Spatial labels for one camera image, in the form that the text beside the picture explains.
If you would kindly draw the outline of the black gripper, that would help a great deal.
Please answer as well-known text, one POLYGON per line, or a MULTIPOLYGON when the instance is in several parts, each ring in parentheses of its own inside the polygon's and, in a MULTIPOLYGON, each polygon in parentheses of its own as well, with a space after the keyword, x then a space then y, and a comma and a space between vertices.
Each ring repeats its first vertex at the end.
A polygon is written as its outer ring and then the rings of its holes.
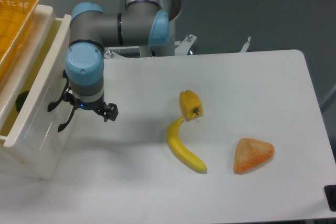
POLYGON ((74 115, 77 109, 83 109, 102 115, 104 122, 108 122, 115 121, 119 114, 116 104, 104 102, 104 89, 93 95, 79 95, 72 91, 71 87, 67 87, 61 95, 61 100, 72 105, 70 115, 74 115))

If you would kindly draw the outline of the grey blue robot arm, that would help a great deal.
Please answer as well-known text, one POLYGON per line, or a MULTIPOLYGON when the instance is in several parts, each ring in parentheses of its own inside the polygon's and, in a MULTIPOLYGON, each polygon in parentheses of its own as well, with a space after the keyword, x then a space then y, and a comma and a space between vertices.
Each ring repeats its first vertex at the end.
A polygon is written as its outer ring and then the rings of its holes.
POLYGON ((61 100, 70 103, 73 110, 93 111, 105 122, 115 121, 117 106, 104 102, 104 49, 163 46, 169 36, 169 15, 159 0, 125 0, 125 13, 118 14, 106 14, 101 6, 90 2, 76 5, 71 15, 61 100))

